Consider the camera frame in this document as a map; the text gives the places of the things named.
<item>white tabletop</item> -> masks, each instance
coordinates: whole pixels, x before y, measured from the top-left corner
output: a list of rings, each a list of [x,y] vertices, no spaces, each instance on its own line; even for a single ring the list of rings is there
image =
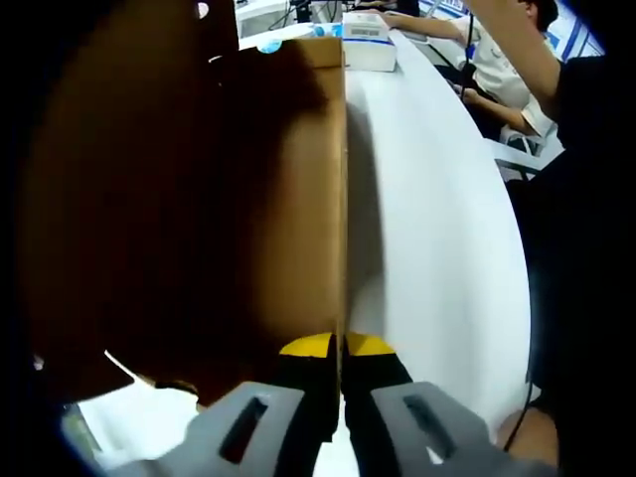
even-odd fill
[[[403,34],[392,31],[391,38],[395,72],[346,72],[350,328],[383,336],[415,381],[439,385],[492,431],[521,406],[528,363],[530,302],[519,231],[492,150],[470,116]],[[112,435],[114,407],[96,401],[82,411],[87,420],[109,421]],[[183,418],[183,428],[171,422],[164,429],[166,410],[157,418],[148,412],[132,409],[119,440],[157,440],[170,430],[176,445],[191,418]],[[133,426],[139,415],[145,417]],[[168,440],[125,458],[161,454]],[[314,475],[357,475],[342,415]]]

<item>brown cardboard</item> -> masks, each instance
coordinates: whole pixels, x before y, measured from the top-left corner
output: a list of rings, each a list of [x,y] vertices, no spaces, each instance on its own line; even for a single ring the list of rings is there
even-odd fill
[[[17,197],[22,312],[63,399],[127,383],[107,349],[208,404],[266,380],[288,341],[342,334],[341,45],[208,63],[187,2],[122,5],[34,132]]]

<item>white shirt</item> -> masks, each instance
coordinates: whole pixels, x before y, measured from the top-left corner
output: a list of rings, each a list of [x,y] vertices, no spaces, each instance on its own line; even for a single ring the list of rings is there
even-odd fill
[[[450,21],[468,39],[470,17]],[[477,19],[473,23],[475,54],[471,63],[475,66],[475,82],[500,103],[516,107],[538,135],[545,136],[553,125],[542,111],[539,103],[530,94],[528,87],[513,68],[506,56]]]

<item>white table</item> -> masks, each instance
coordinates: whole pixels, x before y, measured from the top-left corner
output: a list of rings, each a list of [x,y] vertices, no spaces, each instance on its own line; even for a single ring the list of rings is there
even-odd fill
[[[383,336],[414,380],[438,384],[492,431],[524,394],[530,302],[519,231],[493,151],[472,119],[426,57],[402,33],[391,37],[394,73],[346,72],[350,328]],[[160,443],[144,455],[161,454],[170,448],[158,438],[168,432],[166,409],[157,407],[153,419],[147,397],[137,401],[144,412],[131,410],[119,439],[152,434]],[[122,416],[120,407],[95,402],[82,411],[90,406],[92,419],[108,420],[112,409]],[[174,445],[189,418],[183,427],[170,421]],[[348,434],[341,407],[314,475],[357,475]]]

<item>yellow tape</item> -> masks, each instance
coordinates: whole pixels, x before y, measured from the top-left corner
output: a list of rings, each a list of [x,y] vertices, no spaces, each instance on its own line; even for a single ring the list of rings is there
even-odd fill
[[[280,350],[281,355],[327,358],[331,333],[306,336],[292,341]]]
[[[393,355],[396,352],[377,336],[347,333],[347,346],[351,356]]]

